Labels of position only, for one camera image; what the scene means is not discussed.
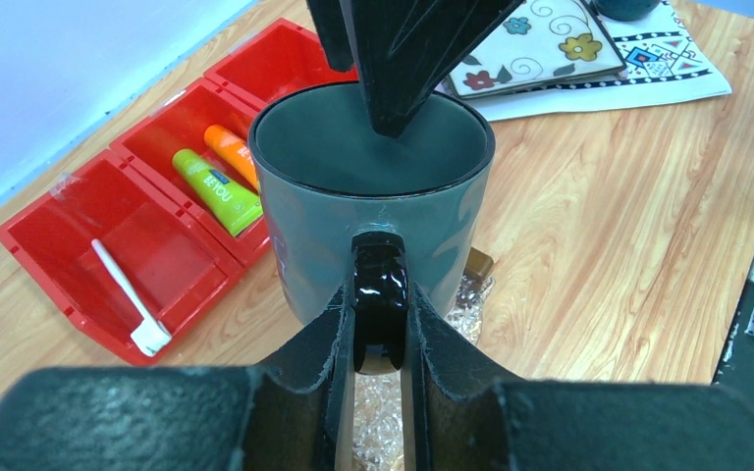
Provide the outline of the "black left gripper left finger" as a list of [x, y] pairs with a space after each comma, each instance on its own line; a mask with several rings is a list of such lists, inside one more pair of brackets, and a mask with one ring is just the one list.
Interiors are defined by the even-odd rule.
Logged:
[[349, 470], [348, 301], [251, 366], [33, 371], [0, 401], [0, 470]]

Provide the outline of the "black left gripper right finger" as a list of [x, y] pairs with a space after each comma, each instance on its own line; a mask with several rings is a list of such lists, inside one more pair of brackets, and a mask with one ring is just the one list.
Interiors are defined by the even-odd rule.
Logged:
[[408, 291], [408, 470], [754, 470], [754, 408], [719, 386], [529, 381]]

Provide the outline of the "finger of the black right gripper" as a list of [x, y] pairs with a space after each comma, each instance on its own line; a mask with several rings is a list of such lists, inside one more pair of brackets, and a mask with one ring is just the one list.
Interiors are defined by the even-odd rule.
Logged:
[[340, 71], [356, 69], [371, 128], [398, 137], [446, 74], [518, 1], [340, 1]]
[[348, 72], [354, 59], [340, 0], [307, 0], [307, 8], [330, 68]]

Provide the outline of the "dark grey mug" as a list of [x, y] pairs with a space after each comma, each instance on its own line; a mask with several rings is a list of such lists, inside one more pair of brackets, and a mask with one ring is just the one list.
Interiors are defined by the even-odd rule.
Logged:
[[356, 372], [399, 370], [412, 297], [439, 315], [455, 303], [495, 153], [489, 122], [436, 92], [388, 137], [359, 84], [337, 82], [269, 104], [248, 144], [294, 314], [310, 323], [345, 288]]

